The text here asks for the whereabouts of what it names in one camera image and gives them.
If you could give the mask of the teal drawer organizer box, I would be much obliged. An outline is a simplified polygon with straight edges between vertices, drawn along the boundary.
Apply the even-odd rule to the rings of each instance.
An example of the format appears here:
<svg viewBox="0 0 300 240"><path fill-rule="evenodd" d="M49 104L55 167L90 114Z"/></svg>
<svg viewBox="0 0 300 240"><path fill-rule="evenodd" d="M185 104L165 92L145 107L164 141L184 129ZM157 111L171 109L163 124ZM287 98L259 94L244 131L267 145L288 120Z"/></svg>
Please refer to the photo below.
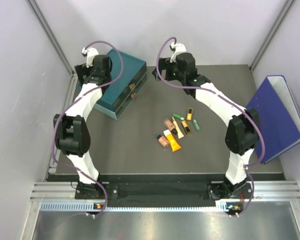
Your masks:
<svg viewBox="0 0 300 240"><path fill-rule="evenodd" d="M147 82L147 62L124 52L123 73L119 80L111 84L94 105L94 109L118 120L140 89Z"/></svg>

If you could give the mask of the green lipstick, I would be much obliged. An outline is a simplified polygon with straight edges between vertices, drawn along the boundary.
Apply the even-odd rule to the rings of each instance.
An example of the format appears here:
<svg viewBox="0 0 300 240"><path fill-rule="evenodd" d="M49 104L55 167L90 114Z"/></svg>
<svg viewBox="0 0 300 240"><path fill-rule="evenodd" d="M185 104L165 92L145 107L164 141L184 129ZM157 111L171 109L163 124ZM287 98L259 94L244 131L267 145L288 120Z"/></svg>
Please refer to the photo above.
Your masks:
<svg viewBox="0 0 300 240"><path fill-rule="evenodd" d="M185 120L185 118L184 118L183 116L181 116L181 115L179 115L179 114L177 114L177 113L174 113L172 116L173 116L174 118L177 118L177 119L181 120L181 121L184 121L184 120Z"/></svg>
<svg viewBox="0 0 300 240"><path fill-rule="evenodd" d="M200 128L198 122L197 122L195 119L193 119L193 120L192 120L192 123L193 123L193 125L194 125L196 131L197 131L197 132L200 132L200 131L201 131L201 128Z"/></svg>

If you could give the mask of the foundation bottle black cap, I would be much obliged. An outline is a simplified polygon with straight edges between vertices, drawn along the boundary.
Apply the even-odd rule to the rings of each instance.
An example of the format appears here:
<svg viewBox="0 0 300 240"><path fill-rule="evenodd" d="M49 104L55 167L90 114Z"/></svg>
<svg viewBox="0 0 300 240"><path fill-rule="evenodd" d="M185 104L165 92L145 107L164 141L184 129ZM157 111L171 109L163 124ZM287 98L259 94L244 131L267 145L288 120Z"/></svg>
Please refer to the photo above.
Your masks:
<svg viewBox="0 0 300 240"><path fill-rule="evenodd" d="M175 135L178 133L175 125L172 123L172 121L169 118L164 119L163 123L167 127L167 129L170 130L171 133Z"/></svg>

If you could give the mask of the gold black lipstick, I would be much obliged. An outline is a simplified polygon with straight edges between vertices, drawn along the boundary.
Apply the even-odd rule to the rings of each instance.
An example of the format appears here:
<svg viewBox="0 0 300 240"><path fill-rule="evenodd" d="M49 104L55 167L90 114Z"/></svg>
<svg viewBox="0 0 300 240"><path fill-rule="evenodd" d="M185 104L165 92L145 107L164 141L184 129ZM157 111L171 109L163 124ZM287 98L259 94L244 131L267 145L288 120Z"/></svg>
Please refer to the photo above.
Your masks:
<svg viewBox="0 0 300 240"><path fill-rule="evenodd" d="M182 124L182 127L183 127L186 135L189 135L189 134L192 133L192 131L191 131L190 127L188 126L186 120L181 121L181 124Z"/></svg>

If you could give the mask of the beige concealer tube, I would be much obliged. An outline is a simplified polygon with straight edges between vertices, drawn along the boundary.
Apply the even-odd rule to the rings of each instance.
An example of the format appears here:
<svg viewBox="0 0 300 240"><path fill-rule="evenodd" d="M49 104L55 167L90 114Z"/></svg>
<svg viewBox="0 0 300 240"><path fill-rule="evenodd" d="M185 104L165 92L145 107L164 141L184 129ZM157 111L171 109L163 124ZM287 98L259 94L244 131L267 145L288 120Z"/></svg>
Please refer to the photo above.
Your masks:
<svg viewBox="0 0 300 240"><path fill-rule="evenodd" d="M176 129L176 131L177 131L177 136L178 136L178 138L179 138L179 139L183 138L183 137L184 137L184 134L182 133L182 131L181 131L181 129L180 129L180 127L179 127L179 125L178 125L178 123L177 123L177 121L176 121L176 119L175 119L174 117L172 117L172 123L173 123L174 126L175 126L175 129Z"/></svg>

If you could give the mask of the small foundation bottle dropper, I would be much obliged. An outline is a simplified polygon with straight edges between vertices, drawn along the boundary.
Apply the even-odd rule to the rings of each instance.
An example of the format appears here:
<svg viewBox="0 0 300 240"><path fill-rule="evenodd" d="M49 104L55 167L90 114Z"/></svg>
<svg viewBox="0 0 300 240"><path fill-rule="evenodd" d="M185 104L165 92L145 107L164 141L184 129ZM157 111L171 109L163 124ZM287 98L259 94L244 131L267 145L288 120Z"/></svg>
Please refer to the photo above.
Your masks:
<svg viewBox="0 0 300 240"><path fill-rule="evenodd" d="M165 136L161 135L157 131L154 132L154 136L157 138L158 142L164 147L167 148L170 145L170 142L166 139Z"/></svg>

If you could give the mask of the orange cream tube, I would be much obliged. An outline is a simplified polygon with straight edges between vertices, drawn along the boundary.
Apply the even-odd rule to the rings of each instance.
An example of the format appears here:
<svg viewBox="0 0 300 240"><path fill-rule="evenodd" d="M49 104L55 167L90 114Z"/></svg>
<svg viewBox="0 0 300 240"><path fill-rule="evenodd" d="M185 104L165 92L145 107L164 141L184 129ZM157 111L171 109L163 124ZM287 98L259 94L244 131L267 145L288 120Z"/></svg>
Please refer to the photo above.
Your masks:
<svg viewBox="0 0 300 240"><path fill-rule="evenodd" d="M173 134L170 130L168 130L168 129L164 130L163 134L166 137L166 139L169 141L170 147L171 147L173 152L176 152L177 150L181 149L181 146L176 141L175 137L173 136Z"/></svg>

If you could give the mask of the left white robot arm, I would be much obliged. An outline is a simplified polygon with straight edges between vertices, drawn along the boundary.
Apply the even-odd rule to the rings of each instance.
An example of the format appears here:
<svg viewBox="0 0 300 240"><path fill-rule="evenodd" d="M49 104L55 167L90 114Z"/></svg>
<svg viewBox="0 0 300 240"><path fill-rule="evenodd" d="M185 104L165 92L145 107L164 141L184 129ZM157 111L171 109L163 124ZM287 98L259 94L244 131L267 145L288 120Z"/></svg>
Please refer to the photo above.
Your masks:
<svg viewBox="0 0 300 240"><path fill-rule="evenodd" d="M52 148L67 156L71 167L77 171L76 191L80 198L105 196L104 187L98 181L99 171L89 153L91 136L86 121L112 81L112 66L112 60L107 55L96 53L87 56L85 64L76 66L78 77L83 80L79 95L64 113L53 118Z"/></svg>

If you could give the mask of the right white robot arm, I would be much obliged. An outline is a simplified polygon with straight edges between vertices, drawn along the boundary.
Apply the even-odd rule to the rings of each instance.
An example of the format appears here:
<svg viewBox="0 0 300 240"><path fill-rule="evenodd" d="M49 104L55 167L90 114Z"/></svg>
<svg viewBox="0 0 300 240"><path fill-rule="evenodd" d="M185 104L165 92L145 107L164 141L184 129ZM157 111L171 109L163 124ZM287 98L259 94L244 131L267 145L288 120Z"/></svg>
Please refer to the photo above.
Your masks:
<svg viewBox="0 0 300 240"><path fill-rule="evenodd" d="M256 144L260 140L258 111L237 105L204 75L198 73L195 58L183 52L175 59L157 57L152 74L158 79L178 81L184 92L212 110L226 125L225 144L230 151L229 164L221 189L210 185L210 196L235 198L247 182L247 168Z"/></svg>

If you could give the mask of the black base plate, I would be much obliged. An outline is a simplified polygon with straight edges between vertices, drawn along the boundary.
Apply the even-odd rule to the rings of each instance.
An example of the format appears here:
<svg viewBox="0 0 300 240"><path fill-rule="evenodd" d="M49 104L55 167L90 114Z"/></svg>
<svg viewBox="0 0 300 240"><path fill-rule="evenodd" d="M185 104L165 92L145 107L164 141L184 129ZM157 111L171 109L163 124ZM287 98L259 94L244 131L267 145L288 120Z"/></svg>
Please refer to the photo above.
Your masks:
<svg viewBox="0 0 300 240"><path fill-rule="evenodd" d="M249 183L232 195L221 183L207 182L110 182L102 186L107 206L117 208L214 207L213 197L241 203L252 195Z"/></svg>

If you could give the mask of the aluminium frame rail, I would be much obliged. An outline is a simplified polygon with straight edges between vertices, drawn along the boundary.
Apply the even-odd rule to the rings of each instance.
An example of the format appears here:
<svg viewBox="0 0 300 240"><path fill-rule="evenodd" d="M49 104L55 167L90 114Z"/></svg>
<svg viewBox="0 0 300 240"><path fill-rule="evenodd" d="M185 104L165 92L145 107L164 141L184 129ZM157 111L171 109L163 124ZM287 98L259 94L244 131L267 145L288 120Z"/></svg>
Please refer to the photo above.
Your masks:
<svg viewBox="0 0 300 240"><path fill-rule="evenodd" d="M41 211L69 212L228 212L242 210L247 203L299 202L300 190L294 181L256 181L234 197L213 199L203 182L109 183L104 195L81 193L76 183L35 183L30 201Z"/></svg>

